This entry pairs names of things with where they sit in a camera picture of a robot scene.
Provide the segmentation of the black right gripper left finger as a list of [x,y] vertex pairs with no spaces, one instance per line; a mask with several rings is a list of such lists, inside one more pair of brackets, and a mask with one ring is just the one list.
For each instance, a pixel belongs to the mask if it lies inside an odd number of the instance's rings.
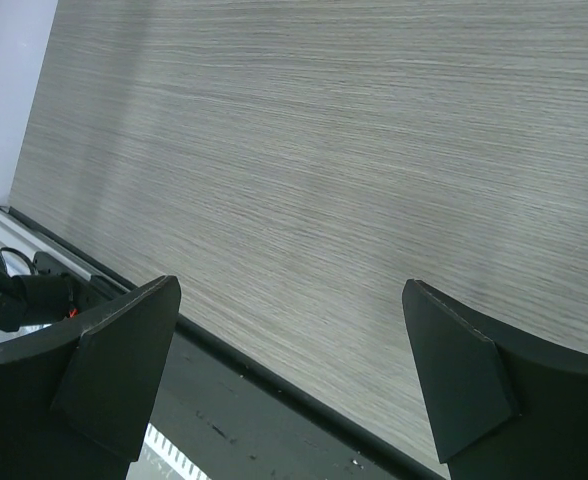
[[181,299],[161,276],[0,343],[0,479],[123,479],[139,458]]

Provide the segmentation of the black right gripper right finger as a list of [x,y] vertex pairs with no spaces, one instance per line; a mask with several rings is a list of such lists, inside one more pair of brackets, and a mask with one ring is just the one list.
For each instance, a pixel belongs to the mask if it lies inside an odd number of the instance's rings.
[[453,479],[588,479],[588,354],[411,279],[403,312],[437,457]]

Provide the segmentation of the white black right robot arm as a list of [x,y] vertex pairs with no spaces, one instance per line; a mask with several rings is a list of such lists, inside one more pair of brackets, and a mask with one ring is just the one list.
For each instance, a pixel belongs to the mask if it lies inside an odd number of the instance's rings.
[[[178,322],[162,276],[130,292],[0,257],[0,479],[123,479],[161,427],[213,479],[432,472]],[[437,457],[453,479],[588,479],[588,354],[429,284],[402,292]]]

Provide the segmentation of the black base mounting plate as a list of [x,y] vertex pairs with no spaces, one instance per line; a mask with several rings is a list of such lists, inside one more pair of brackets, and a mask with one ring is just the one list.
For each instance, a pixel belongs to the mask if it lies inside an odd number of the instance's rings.
[[[47,253],[38,252],[34,260],[42,273],[66,273],[79,280],[74,303],[81,309],[139,288],[109,291],[102,277],[87,281]],[[149,423],[210,479],[434,477],[424,464],[187,320],[179,310]]]

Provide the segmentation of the aluminium frame rail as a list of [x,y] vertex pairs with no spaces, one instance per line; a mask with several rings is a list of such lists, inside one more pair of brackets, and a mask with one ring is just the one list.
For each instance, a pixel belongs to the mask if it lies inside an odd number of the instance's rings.
[[34,256],[38,252],[51,255],[69,271],[89,281],[92,276],[102,277],[109,286],[109,291],[127,293],[135,286],[128,281],[120,281],[92,259],[84,259],[79,252],[67,248],[57,238],[45,232],[37,224],[30,224],[30,219],[22,218],[18,212],[9,207],[0,207],[0,248],[11,247],[22,252],[36,263]]

